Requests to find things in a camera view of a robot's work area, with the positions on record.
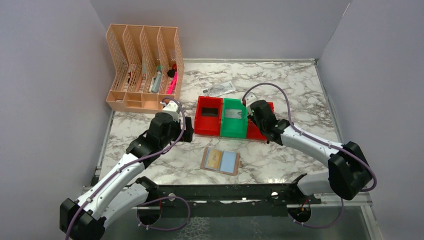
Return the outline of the tan leather card holder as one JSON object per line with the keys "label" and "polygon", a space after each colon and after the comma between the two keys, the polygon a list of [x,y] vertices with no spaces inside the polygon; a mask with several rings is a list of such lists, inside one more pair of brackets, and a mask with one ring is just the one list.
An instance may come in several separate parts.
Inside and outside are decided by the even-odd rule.
{"label": "tan leather card holder", "polygon": [[200,168],[220,174],[236,176],[238,174],[240,160],[241,156],[237,152],[206,147]]}

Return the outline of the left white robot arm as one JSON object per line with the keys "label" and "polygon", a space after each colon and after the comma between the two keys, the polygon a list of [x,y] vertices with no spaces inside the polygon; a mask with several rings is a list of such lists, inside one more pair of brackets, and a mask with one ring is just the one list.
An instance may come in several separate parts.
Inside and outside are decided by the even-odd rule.
{"label": "left white robot arm", "polygon": [[179,120],[169,113],[156,113],[149,129],[134,139],[112,170],[76,200],[67,198],[59,208],[59,228],[67,240],[99,240],[106,228],[135,206],[157,205],[165,197],[148,177],[140,177],[128,189],[125,186],[138,174],[168,152],[177,142],[193,140],[192,119]]}

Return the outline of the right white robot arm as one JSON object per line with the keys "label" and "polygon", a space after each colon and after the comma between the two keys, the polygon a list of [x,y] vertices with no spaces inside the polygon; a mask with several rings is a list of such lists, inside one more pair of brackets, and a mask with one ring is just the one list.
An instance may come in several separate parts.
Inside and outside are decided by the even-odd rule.
{"label": "right white robot arm", "polygon": [[248,118],[268,143],[298,150],[327,167],[328,172],[297,177],[291,183],[294,193],[304,196],[334,193],[344,200],[352,200],[372,180],[371,169],[356,143],[325,140],[303,131],[287,119],[277,119],[265,100],[244,101],[244,105]]}

